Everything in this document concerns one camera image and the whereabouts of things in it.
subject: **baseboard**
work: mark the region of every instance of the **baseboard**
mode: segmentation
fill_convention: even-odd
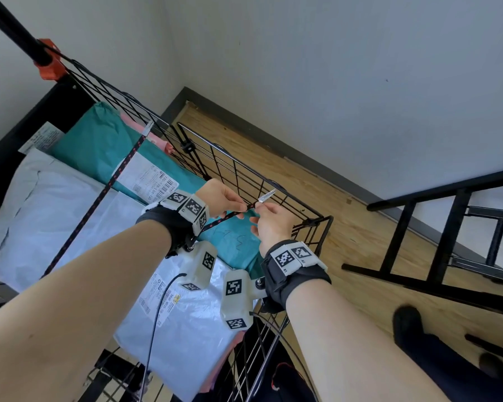
[[[276,154],[286,157],[292,162],[295,162],[305,169],[308,169],[310,172],[314,173],[325,181],[347,192],[349,195],[354,196],[360,202],[369,204],[383,200],[381,197],[378,197],[377,195],[369,192],[367,189],[364,189],[356,183],[349,181],[344,176],[334,172],[330,168],[315,161],[314,159],[303,154],[297,149],[268,134],[268,132],[256,127],[252,123],[249,123],[243,118],[240,118],[236,114],[217,105],[215,102],[207,99],[206,97],[188,87],[184,87],[177,95],[177,97],[175,97],[175,100],[162,114],[162,118],[171,124],[171,122],[175,120],[180,110],[186,104],[186,101],[191,101],[201,111],[221,120],[230,128],[246,135],[248,138],[259,143],[260,145],[268,147]],[[401,216],[402,210],[398,208],[386,209],[381,213],[395,221],[398,221]],[[440,241],[440,237],[442,236],[441,232],[414,217],[412,217],[412,219],[410,220],[408,228],[411,231],[415,232],[417,235],[422,236],[423,238],[432,243],[435,243],[436,245]],[[485,261],[485,258],[483,256],[459,243],[455,244],[454,253],[456,256],[471,259],[476,262],[484,263]]]

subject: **forearm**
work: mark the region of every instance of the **forearm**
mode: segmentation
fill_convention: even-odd
[[[170,245],[164,226],[141,222],[2,307],[0,400],[71,400]]]
[[[392,339],[326,281],[295,288],[286,309],[324,402],[448,400]]]

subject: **cable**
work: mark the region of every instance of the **cable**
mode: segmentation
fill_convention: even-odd
[[[270,329],[272,329],[278,336],[280,336],[282,338],[282,340],[285,342],[285,344],[287,344],[288,348],[292,351],[293,355],[296,357],[296,359],[298,360],[298,362],[302,366],[304,374],[306,374],[307,381],[308,381],[309,385],[311,386],[311,392],[313,393],[313,398],[315,398],[316,402],[319,402],[319,399],[317,398],[317,394],[315,391],[315,387],[313,386],[313,382],[311,381],[311,378],[309,377],[309,374],[307,373],[305,365],[302,364],[301,359],[298,357],[298,354],[295,352],[295,350],[289,344],[287,339],[285,337],[283,337],[282,332],[279,331],[278,328],[275,327],[275,325],[270,323],[267,318],[255,313],[255,312],[250,312],[250,315],[260,318],[264,322],[264,324],[266,324]]]
[[[162,292],[162,297],[160,298],[160,302],[158,302],[158,306],[156,308],[156,313],[154,315],[153,331],[151,332],[151,339],[149,341],[148,360],[147,360],[147,363],[145,364],[144,377],[141,380],[140,398],[138,399],[138,402],[141,402],[141,399],[144,396],[145,380],[147,379],[147,376],[148,376],[149,361],[151,360],[151,350],[153,349],[154,332],[156,330],[156,322],[158,321],[158,313],[160,313],[160,308],[162,307],[162,303],[164,301],[164,297],[166,296],[166,293],[168,292],[169,287],[172,285],[172,283],[175,282],[175,280],[178,277],[185,277],[185,276],[186,276],[185,273],[180,273],[179,275],[174,276],[173,279],[166,286],[166,289],[164,289],[164,292]]]

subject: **shopping cart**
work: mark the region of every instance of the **shopping cart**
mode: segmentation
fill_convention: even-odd
[[[35,40],[27,30],[0,3],[0,29],[6,33],[40,67],[42,77],[55,80],[56,85],[36,107],[12,130],[15,137],[27,140],[37,130],[34,124],[49,120],[52,116],[61,123],[59,127],[66,132],[80,119],[83,113],[96,101],[106,101],[122,113],[128,114],[140,124],[154,123],[151,132],[172,143],[175,152],[172,158],[194,174],[205,180],[218,178],[234,189],[247,203],[252,203],[266,192],[277,189],[272,199],[292,212],[300,222],[294,226],[292,236],[304,241],[317,255],[320,255],[324,239],[333,222],[332,216],[323,216],[289,193],[283,186],[261,175],[253,168],[235,158],[223,147],[209,141],[186,124],[169,124],[160,115],[141,104],[129,93],[122,92],[101,79],[81,63],[69,59],[50,41]],[[136,148],[145,137],[140,137]],[[6,183],[0,186],[0,202],[14,169],[20,162],[15,156],[0,169],[1,179]],[[105,189],[111,187],[111,181]],[[0,307],[8,300],[8,294],[0,291]],[[272,351],[277,346],[282,331],[288,325],[288,317],[283,315],[261,314],[256,324],[245,336],[254,336],[253,347],[246,342],[237,346],[229,356],[229,370],[224,372],[230,383],[225,400],[248,401],[257,392],[263,380]],[[145,367],[131,363],[120,356],[120,350],[104,350],[89,373],[86,390],[80,401],[135,401],[138,398],[141,379]],[[163,385],[149,400],[157,400]]]

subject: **white wall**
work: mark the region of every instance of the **white wall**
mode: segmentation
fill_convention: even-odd
[[[503,169],[503,0],[165,4],[187,86],[378,196]],[[485,255],[494,224],[459,241]]]
[[[162,0],[0,0],[38,38],[161,113],[183,87]],[[52,87],[0,31],[0,138]]]

